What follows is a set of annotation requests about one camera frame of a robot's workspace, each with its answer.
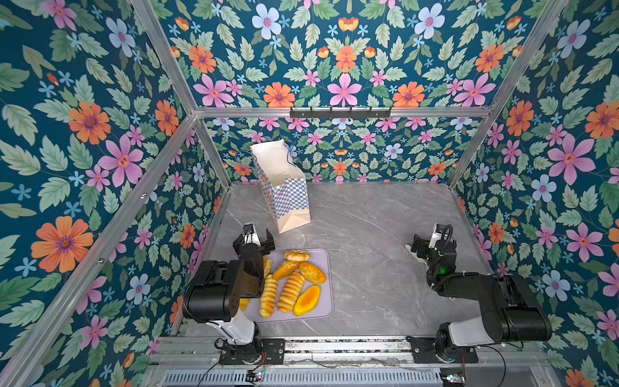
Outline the long narrow striped bread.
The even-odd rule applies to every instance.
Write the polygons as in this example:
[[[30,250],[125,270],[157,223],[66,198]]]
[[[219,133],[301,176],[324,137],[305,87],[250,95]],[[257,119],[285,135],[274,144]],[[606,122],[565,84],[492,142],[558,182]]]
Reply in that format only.
[[[278,281],[272,274],[267,275],[264,283],[264,290],[260,298],[260,315],[264,319],[269,319],[277,304]]]

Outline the checkered paper bread bag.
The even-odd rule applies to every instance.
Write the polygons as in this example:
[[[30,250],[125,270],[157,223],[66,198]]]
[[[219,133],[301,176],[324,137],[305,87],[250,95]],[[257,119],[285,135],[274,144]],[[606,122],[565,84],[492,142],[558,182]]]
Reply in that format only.
[[[251,146],[261,190],[282,234],[311,222],[306,176],[293,164],[292,147],[284,140]]]

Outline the yellow orange mango bread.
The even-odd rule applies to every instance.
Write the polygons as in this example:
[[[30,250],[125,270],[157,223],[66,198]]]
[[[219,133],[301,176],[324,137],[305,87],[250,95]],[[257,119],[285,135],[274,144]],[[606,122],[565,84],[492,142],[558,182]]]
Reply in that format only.
[[[319,285],[311,286],[296,301],[293,307],[293,314],[300,317],[310,313],[318,306],[320,297],[321,287]]]

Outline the lavender plastic tray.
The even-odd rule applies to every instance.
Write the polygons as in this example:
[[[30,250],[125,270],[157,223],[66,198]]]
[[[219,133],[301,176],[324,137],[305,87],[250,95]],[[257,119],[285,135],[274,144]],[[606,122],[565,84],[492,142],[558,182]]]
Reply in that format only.
[[[321,287],[321,297],[320,297],[318,306],[310,313],[297,317],[293,314],[293,311],[291,311],[290,313],[282,313],[278,311],[277,304],[276,304],[273,315],[269,319],[264,319],[260,315],[260,298],[253,298],[251,299],[251,302],[248,305],[247,309],[243,311],[245,316],[248,317],[251,321],[254,321],[257,323],[267,323],[267,322],[282,323],[282,322],[297,321],[297,320],[303,320],[303,319],[322,319],[322,318],[326,318],[331,315],[335,307],[334,307],[334,301],[333,301],[332,285],[330,282],[329,253],[324,248],[304,248],[301,250],[308,251],[311,254],[311,259],[306,262],[309,262],[319,267],[319,269],[322,269],[322,271],[327,275],[326,282],[323,283],[322,285],[319,285]],[[272,259],[272,274],[274,274],[274,272],[279,267],[279,265],[285,260],[284,253],[285,251],[275,251],[271,253],[270,255],[268,255],[268,257]],[[287,282],[288,278],[289,277],[286,277],[278,281],[277,302],[280,297],[280,293],[282,292],[282,289],[284,288],[284,285]],[[306,280],[304,288],[301,292],[301,295],[313,285],[314,284]]]

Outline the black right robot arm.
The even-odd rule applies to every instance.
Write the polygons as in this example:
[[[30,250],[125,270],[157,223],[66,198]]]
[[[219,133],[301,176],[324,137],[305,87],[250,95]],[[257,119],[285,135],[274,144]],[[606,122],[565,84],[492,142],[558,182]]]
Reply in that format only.
[[[431,237],[414,237],[406,249],[425,265],[427,285],[444,298],[477,302],[480,315],[441,324],[433,340],[409,336],[418,362],[477,360],[476,347],[502,343],[547,342],[552,326],[541,304],[520,275],[456,270],[457,242],[451,224],[435,224]]]

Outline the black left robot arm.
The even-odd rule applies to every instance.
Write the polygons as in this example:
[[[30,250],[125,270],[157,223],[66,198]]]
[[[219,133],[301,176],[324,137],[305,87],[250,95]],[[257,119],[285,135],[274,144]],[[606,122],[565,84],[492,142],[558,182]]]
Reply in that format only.
[[[243,298],[260,298],[265,289],[264,258],[275,249],[271,232],[261,240],[252,223],[234,240],[237,258],[203,261],[190,281],[182,303],[186,319],[215,328],[224,340],[223,349],[262,352],[255,322],[240,309]]]

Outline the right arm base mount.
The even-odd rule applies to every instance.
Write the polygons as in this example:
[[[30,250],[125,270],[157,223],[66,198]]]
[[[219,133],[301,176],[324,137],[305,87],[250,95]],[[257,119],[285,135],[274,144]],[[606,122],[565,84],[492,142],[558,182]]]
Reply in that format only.
[[[452,364],[464,362],[477,364],[479,357],[473,347],[458,347],[451,342],[446,328],[438,329],[434,337],[408,335],[406,341],[411,346],[415,364]]]

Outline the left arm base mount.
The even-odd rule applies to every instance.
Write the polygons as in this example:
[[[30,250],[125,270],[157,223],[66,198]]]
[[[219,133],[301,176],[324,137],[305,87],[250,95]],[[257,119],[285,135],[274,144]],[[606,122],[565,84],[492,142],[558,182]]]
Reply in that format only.
[[[284,339],[254,339],[249,344],[231,344],[217,339],[214,347],[219,350],[221,365],[261,365],[284,363]]]

